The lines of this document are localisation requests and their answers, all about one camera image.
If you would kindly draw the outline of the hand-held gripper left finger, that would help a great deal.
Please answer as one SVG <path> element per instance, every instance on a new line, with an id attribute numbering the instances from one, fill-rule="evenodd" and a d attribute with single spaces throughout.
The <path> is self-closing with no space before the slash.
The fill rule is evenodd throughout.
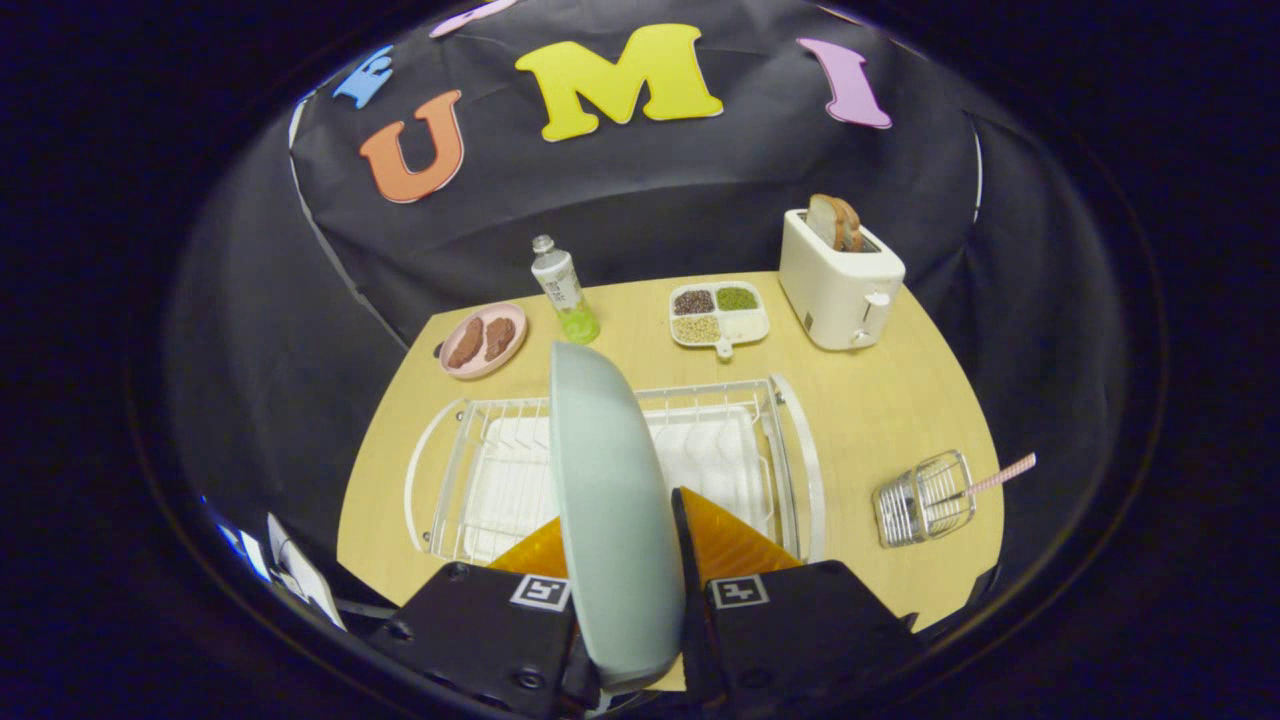
<path id="1" fill-rule="evenodd" d="M 486 566 L 440 568 L 385 623 L 385 653 L 521 719 L 582 719 L 602 707 L 557 520 Z"/>

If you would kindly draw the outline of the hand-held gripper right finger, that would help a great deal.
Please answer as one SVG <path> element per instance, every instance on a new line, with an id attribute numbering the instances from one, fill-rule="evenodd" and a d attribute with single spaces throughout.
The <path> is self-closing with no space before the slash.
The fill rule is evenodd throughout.
<path id="1" fill-rule="evenodd" d="M 842 562 L 799 562 L 700 495 L 671 495 L 685 601 L 681 719 L 840 719 L 922 642 Z"/>

